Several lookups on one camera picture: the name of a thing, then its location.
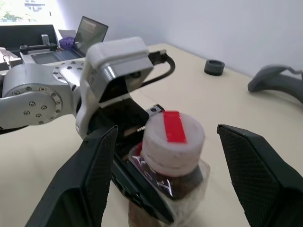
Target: tree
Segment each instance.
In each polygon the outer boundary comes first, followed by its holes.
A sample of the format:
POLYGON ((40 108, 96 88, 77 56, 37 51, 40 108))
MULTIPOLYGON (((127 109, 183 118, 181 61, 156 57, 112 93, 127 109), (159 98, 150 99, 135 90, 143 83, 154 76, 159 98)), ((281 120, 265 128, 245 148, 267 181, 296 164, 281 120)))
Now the tree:
POLYGON ((0 22, 26 21, 33 21, 33 15, 24 0, 0 0, 0 22))

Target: purple object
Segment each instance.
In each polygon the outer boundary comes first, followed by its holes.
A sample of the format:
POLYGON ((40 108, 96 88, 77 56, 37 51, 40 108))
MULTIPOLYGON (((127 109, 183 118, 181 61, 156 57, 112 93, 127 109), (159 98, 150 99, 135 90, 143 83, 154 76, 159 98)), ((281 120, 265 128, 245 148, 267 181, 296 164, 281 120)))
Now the purple object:
POLYGON ((60 47, 65 50, 70 50, 75 38, 67 37, 59 41, 60 47))

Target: laptop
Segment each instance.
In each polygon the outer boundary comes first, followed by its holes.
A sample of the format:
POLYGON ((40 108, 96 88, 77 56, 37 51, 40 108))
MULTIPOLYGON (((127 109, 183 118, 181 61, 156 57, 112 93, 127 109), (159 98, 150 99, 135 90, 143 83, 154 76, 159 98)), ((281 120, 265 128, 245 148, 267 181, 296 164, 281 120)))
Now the laptop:
POLYGON ((87 17, 82 17, 71 50, 33 54, 31 57, 37 64, 48 64, 58 61, 84 58, 87 50, 93 44, 104 40, 107 29, 107 25, 87 17))

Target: laptop screen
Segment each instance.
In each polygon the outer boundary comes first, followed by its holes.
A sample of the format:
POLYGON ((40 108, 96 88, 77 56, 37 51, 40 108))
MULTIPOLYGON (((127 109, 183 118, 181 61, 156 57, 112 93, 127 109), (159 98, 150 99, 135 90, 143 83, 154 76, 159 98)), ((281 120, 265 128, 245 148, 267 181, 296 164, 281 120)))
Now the laptop screen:
POLYGON ((86 54, 87 50, 96 43, 104 40, 108 26, 87 17, 82 17, 74 43, 73 49, 86 54))

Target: window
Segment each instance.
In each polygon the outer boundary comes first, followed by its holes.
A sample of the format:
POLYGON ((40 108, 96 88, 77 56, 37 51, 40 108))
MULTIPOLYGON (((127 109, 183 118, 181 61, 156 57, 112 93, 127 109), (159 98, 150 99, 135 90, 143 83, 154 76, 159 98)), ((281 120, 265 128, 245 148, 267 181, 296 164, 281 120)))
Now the window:
POLYGON ((48 23, 47 0, 0 0, 0 23, 48 23))

